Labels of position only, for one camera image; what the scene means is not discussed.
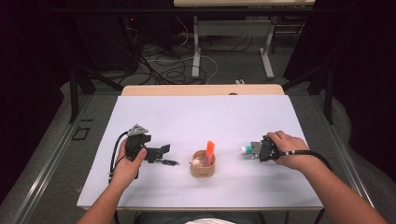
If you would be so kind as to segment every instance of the hand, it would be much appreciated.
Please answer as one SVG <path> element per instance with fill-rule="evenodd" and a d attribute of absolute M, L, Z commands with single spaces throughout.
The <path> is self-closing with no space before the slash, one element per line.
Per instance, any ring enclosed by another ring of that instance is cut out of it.
<path fill-rule="evenodd" d="M 110 182 L 110 185 L 115 185 L 122 189 L 128 188 L 128 186 L 132 183 L 137 175 L 142 161 L 146 158 L 147 154 L 146 149 L 142 148 L 134 161 L 129 161 L 124 157 L 126 140 L 127 139 L 125 138 L 120 145 L 119 155 L 117 157 L 117 161 L 120 162 L 117 164 L 113 178 Z"/>
<path fill-rule="evenodd" d="M 292 151 L 292 150 L 309 150 L 308 146 L 303 139 L 299 137 L 293 137 L 282 131 L 275 133 L 268 133 L 267 136 L 273 140 L 279 151 Z M 281 164 L 289 167 L 290 169 L 300 170 L 307 161 L 314 159 L 311 156 L 305 155 L 292 155 L 292 156 L 281 156 L 275 160 L 277 164 Z"/>

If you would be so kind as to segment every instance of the person's left hand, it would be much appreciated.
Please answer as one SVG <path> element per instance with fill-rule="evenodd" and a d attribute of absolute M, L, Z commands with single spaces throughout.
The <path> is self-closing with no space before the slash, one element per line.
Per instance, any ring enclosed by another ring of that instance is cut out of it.
<path fill-rule="evenodd" d="M 142 164 L 142 161 L 146 158 L 147 151 L 145 148 L 142 148 L 137 154 L 134 161 L 129 161 L 124 157 L 125 155 L 125 145 L 126 138 L 122 141 L 120 145 L 119 155 L 117 157 L 117 161 L 120 161 L 113 174 L 113 178 L 111 179 L 111 185 L 117 185 L 120 188 L 126 189 L 132 183 L 134 178 L 139 171 L 139 167 Z"/>

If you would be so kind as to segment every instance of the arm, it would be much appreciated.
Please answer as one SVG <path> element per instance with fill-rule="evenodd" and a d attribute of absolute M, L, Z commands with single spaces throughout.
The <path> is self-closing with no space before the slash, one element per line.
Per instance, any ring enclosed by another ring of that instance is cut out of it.
<path fill-rule="evenodd" d="M 119 156 L 117 157 L 118 163 L 113 178 L 107 188 L 95 201 L 92 207 L 84 214 L 78 223 L 110 223 L 113 218 L 114 212 L 117 209 L 120 197 L 126 188 L 132 183 L 137 171 L 145 159 L 147 151 L 140 150 L 136 159 L 133 162 L 123 158 L 125 155 L 126 140 L 122 141 Z"/>
<path fill-rule="evenodd" d="M 309 150 L 304 140 L 279 131 L 268 133 L 280 151 Z M 387 223 L 352 188 L 333 174 L 319 159 L 307 155 L 282 156 L 276 163 L 303 173 L 334 223 Z"/>

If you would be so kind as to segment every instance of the table surface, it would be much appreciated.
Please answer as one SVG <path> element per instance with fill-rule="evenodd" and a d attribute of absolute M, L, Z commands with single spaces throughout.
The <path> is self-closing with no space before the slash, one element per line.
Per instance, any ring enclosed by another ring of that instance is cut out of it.
<path fill-rule="evenodd" d="M 266 94 L 284 95 L 279 85 L 272 84 L 248 84 L 248 85 L 156 85 L 156 86 L 126 86 L 122 96 L 145 96 L 145 95 L 229 95 L 229 94 Z"/>
<path fill-rule="evenodd" d="M 175 7 L 308 6 L 315 0 L 174 0 Z"/>
<path fill-rule="evenodd" d="M 197 89 L 200 92 L 194 95 L 172 95 Z M 136 123 L 148 129 L 147 134 L 151 135 L 151 141 L 146 143 L 148 147 L 170 144 L 171 149 L 163 158 L 178 161 L 179 165 L 144 161 L 139 178 L 122 195 L 119 209 L 262 211 L 322 208 L 318 196 L 301 173 L 273 161 L 260 163 L 250 155 L 240 153 L 241 147 L 260 141 L 269 131 L 284 130 L 304 139 L 290 98 L 276 85 L 125 88 L 107 124 L 78 206 L 90 207 L 106 188 L 115 141 Z M 215 173 L 207 178 L 193 177 L 191 157 L 195 151 L 205 149 L 208 140 L 215 143 Z"/>

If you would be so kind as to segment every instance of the small basket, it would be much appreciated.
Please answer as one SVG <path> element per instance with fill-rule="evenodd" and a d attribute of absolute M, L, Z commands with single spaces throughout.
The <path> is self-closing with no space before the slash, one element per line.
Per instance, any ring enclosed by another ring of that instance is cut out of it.
<path fill-rule="evenodd" d="M 206 150 L 199 150 L 194 153 L 192 159 L 199 159 L 200 161 L 205 160 Z M 190 169 L 191 174 L 195 177 L 202 178 L 202 177 L 210 177 L 215 173 L 215 164 L 216 164 L 216 157 L 213 155 L 212 157 L 212 165 L 210 166 L 195 166 L 191 163 Z"/>

